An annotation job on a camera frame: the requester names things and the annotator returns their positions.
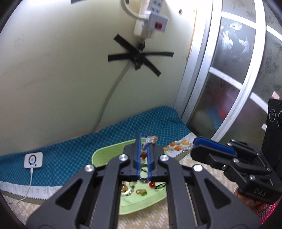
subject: red switch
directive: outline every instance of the red switch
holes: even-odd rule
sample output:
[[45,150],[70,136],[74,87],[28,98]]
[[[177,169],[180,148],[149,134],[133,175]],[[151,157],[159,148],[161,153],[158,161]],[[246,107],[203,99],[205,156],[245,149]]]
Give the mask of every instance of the red switch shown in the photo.
[[161,23],[156,23],[155,24],[156,29],[162,29],[162,24]]

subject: wall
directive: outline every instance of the wall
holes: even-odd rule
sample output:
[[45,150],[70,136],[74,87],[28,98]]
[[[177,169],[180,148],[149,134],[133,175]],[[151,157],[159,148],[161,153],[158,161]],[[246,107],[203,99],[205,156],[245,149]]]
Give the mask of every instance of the wall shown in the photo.
[[[173,51],[149,57],[162,72],[133,68],[113,94],[99,128],[158,106],[173,106],[189,54],[195,21],[193,0],[167,0],[165,34],[144,51]],[[140,1],[130,6],[139,11]],[[108,54],[130,43],[135,20],[119,0],[23,0],[0,34],[0,155],[32,150],[87,134],[127,61],[108,63]]]

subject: white cable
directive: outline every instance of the white cable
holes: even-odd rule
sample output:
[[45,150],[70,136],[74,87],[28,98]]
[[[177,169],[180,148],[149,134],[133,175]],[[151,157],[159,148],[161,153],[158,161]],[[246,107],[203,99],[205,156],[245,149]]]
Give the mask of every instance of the white cable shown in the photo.
[[135,12],[133,12],[131,9],[129,9],[126,5],[126,2],[125,0],[121,0],[120,1],[120,4],[122,6],[122,9],[131,17],[134,17],[135,19],[137,20],[142,20],[142,21],[146,21],[147,18],[144,16],[144,15],[141,15],[141,14],[137,14]]
[[30,187],[31,187],[32,175],[33,175],[33,168],[30,168],[30,183],[29,183],[29,186],[28,186],[27,193],[26,193],[25,197],[20,199],[20,200],[18,200],[16,203],[9,203],[9,202],[7,202],[8,204],[18,204],[19,202],[23,201],[27,197],[27,194],[28,194],[28,192],[30,190]]
[[99,125],[102,117],[103,117],[103,114],[106,110],[106,107],[108,105],[108,102],[110,101],[110,98],[112,97],[114,91],[116,90],[116,88],[118,87],[120,81],[122,80],[122,78],[124,77],[124,75],[127,73],[128,69],[130,68],[130,66],[133,65],[133,63],[131,61],[128,62],[128,64],[126,65],[126,67],[123,69],[123,71],[121,72],[121,74],[119,75],[118,79],[116,80],[116,82],[114,83],[113,87],[111,88],[110,92],[108,93],[108,96],[102,106],[102,109],[99,113],[99,116],[98,116],[98,120],[97,122],[95,123],[94,127],[92,128],[91,130],[91,133],[95,131],[95,129],[97,128],[97,126]]

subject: triangular cutout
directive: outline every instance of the triangular cutout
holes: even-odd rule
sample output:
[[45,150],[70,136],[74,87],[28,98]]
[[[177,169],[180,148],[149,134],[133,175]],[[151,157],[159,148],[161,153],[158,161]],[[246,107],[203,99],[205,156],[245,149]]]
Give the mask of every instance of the triangular cutout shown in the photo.
[[67,191],[65,191],[56,200],[56,204],[66,210],[70,210],[81,184],[82,179],[78,179]]
[[209,190],[216,209],[220,209],[231,203],[230,199],[224,195],[210,180],[205,179],[205,184]]

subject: white square device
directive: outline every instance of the white square device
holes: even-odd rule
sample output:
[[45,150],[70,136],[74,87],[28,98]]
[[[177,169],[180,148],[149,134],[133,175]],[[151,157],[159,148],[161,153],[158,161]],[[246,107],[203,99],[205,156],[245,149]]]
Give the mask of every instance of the white square device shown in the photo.
[[23,166],[26,169],[29,168],[40,168],[42,166],[43,162],[43,153],[28,153],[25,155],[25,161],[23,163]]

